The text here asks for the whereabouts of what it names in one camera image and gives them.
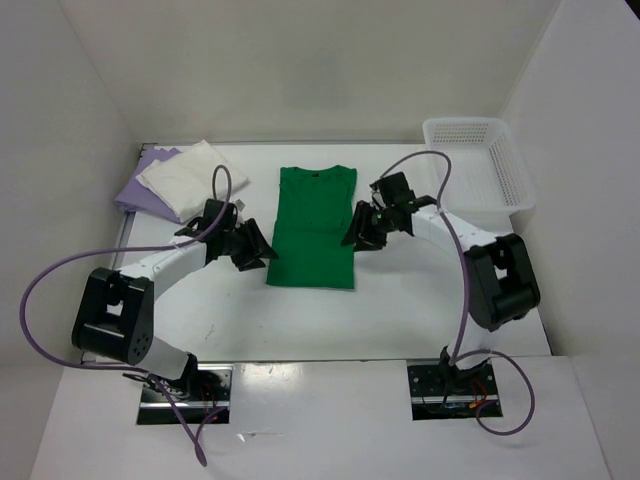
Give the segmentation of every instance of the white table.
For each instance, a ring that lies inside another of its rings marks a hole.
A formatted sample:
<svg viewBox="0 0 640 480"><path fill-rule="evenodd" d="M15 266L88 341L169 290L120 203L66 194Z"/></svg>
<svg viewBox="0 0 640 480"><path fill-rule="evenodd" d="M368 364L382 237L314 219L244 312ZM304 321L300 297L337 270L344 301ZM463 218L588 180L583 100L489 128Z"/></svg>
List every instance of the white table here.
<svg viewBox="0 0 640 480"><path fill-rule="evenodd" d="M204 430L206 469L180 426L135 425L139 384L65 369L31 479L608 479L569 360L519 362L537 411L508 438L473 419L412 421L403 361L237 365L230 423ZM511 428L528 394L493 365L505 417L487 423Z"/></svg>
<svg viewBox="0 0 640 480"><path fill-rule="evenodd" d="M368 185L415 144L220 145L251 178L233 195L246 204L268 241L278 209L279 168L358 170L354 203L369 199ZM417 157L402 170L416 195L437 192L428 162ZM490 226L511 231L509 219ZM125 242L166 243L179 227L137 213ZM128 264L143 254L126 254ZM208 361L304 361L437 357L455 336L462 302L459 264L434 247L396 233L381 252L360 252L356 290L280 288L265 284L267 269L239 273L230 259L212 262L185 278L156 303L155 333ZM498 333L497 349L512 355L550 355L537 310Z"/></svg>

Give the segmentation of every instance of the stack of towels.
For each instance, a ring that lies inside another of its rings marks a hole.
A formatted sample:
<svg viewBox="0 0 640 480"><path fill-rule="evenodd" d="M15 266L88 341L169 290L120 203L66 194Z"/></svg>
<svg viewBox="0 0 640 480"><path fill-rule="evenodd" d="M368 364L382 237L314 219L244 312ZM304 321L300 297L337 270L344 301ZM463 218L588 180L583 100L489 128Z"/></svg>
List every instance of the stack of towels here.
<svg viewBox="0 0 640 480"><path fill-rule="evenodd" d="M231 172L232 192L249 182L244 173L204 140L180 150L149 148L115 202L125 212L143 210L175 223L187 222L201 214L211 198L211 179L217 165L224 165ZM224 173L216 178L216 193L218 198L227 194Z"/></svg>

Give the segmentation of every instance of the white towel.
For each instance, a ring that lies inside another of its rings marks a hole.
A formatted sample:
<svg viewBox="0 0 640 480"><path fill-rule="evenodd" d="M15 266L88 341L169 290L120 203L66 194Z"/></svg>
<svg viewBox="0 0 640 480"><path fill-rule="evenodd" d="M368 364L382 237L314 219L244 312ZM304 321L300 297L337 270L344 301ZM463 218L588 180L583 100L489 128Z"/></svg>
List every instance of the white towel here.
<svg viewBox="0 0 640 480"><path fill-rule="evenodd" d="M136 180L166 203L181 222L186 222L200 214L211 198L211 177L216 165L224 165L231 172L232 192L249 182L244 173L204 140L166 162L151 163ZM224 172L219 172L216 178L216 193L219 199L227 194Z"/></svg>

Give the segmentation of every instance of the green shirt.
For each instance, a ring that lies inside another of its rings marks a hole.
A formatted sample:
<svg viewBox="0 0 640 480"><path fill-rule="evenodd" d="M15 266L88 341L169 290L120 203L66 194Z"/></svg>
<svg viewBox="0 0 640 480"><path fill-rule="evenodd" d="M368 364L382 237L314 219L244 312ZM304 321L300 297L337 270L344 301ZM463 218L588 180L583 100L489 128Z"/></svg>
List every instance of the green shirt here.
<svg viewBox="0 0 640 480"><path fill-rule="evenodd" d="M354 288L353 246L340 242L351 223L357 172L280 169L280 200L267 284L280 287Z"/></svg>

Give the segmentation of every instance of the folded green cloth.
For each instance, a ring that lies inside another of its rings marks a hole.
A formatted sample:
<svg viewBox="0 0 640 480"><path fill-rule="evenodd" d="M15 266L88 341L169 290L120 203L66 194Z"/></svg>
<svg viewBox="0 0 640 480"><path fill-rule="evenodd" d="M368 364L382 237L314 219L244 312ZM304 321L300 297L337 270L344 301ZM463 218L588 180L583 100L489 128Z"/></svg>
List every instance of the folded green cloth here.
<svg viewBox="0 0 640 480"><path fill-rule="evenodd" d="M354 288L353 247L340 242L351 223L357 172L280 169L280 200L267 284L280 287Z"/></svg>

